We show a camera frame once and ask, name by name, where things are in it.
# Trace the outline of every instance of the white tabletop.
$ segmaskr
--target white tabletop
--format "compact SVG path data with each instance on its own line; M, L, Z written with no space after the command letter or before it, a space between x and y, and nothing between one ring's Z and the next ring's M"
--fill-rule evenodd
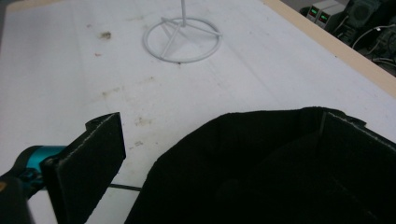
M320 105L396 141L396 100L259 0L188 0L215 23L219 50L198 63L149 55L143 33L177 0L64 0L7 14L0 51L0 174L33 145L68 145L84 123L121 112L127 158L114 182L141 187L152 164L229 112ZM110 32L110 39L100 38ZM137 193L110 189L89 223L123 223ZM46 191L30 201L54 223Z

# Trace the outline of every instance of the black fabric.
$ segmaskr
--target black fabric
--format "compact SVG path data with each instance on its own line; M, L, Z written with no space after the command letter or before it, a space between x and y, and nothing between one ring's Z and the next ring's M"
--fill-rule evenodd
M125 223L396 223L396 153L341 111L209 121L153 165Z

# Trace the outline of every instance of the electronic equipment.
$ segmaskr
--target electronic equipment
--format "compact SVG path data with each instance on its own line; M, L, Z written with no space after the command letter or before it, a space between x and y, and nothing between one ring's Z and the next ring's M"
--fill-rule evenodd
M396 16L393 17L388 29L384 30L372 44L373 58L396 62Z
M396 14L396 0L350 0L338 19L339 26L333 35L349 46L373 28L388 24ZM366 35L354 49L367 48L378 37L379 32Z
M333 7L323 9L318 16L316 25L325 31L332 32L332 30L337 26L338 19L344 12L345 8L346 6L338 4Z
M335 0L326 0L322 2L315 3L309 8L308 14L306 17L311 20L312 22L316 22L318 19L318 16L320 15L320 12L323 9L326 9L328 7L332 7L335 5L338 5L339 3L336 2Z
M29 147L0 176L0 223L34 223L27 199L46 187L58 223L85 223L125 159L120 113L92 119L67 147Z

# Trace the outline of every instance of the cable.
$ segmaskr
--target cable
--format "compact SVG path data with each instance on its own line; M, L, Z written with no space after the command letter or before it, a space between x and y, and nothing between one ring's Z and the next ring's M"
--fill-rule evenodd
M396 67L396 64L394 64L394 63L388 63L388 62L384 62L384 61L382 61L382 60L373 60L373 62L375 62L375 63L385 63L385 64L387 64L387 65L390 65L390 66Z
M133 190L133 191L142 190L142 188L126 186L126 185L119 185L119 184L110 184L109 187L113 188L113 189L128 189L128 190Z
M388 62L393 63L393 60L389 59L389 58L374 58L374 59L372 59L372 61L388 61Z
M344 24L344 22L345 22L348 18L349 18L349 15L346 15L346 16L344 17L344 19L340 22L340 24L337 26L337 28L334 29L334 31L332 32L334 35L335 35L335 32L337 32L338 29L341 28L341 26Z
M392 25L388 25L388 26L376 26L375 28L366 31L364 34L362 34L361 36L359 36L359 38L355 41L355 43L353 43L352 48L354 49L355 46L356 46L356 44L358 44L358 42L359 42L362 38L364 38L365 35L368 35L368 34L371 33L372 31L374 31L374 30L381 31L382 28L385 29L385 28L390 28L390 27L394 27L394 26L396 26L396 24L392 24Z
M364 54L364 56L367 56L367 55L370 55L371 53L373 53L374 50L378 47L379 43L380 43L380 41L377 41L376 44L373 46L373 48L370 51L368 51L366 54Z

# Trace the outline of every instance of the dirt spot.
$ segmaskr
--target dirt spot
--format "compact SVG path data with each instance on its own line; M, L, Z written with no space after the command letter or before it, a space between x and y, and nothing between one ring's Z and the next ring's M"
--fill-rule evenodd
M155 81L155 77L147 77L145 79L142 79L142 81L140 81L140 84L149 84L149 83L153 83Z
M140 147L140 146L143 146L143 143L141 141L137 141L137 142L134 143L134 145L136 147Z
M103 95L103 97L107 98L111 93L119 92L120 90L121 90L121 88L117 87L117 88L115 88L113 90L110 90L110 91L102 91L102 95Z
M103 32L103 33L100 34L100 38L109 40L109 39L111 39L111 33L109 31Z
M143 118L138 118L134 121L134 125L136 126L146 126L150 125L152 123L152 119L143 119Z

